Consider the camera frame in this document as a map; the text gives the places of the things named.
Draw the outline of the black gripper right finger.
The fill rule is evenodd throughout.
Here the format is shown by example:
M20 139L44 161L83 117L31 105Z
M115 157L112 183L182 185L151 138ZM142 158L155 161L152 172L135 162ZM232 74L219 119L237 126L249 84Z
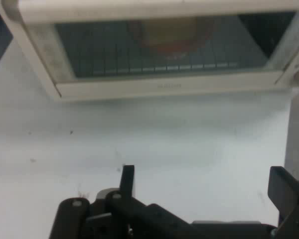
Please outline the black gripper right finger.
M299 181L281 166L270 168L268 197L283 218L275 239L299 239Z

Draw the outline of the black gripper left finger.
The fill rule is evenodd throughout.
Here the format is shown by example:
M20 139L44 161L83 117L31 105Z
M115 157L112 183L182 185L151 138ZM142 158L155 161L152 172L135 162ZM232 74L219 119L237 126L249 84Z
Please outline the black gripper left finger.
M90 203L69 198L57 209L51 239L190 239L192 225L160 207L133 197L135 167L123 167L117 189Z

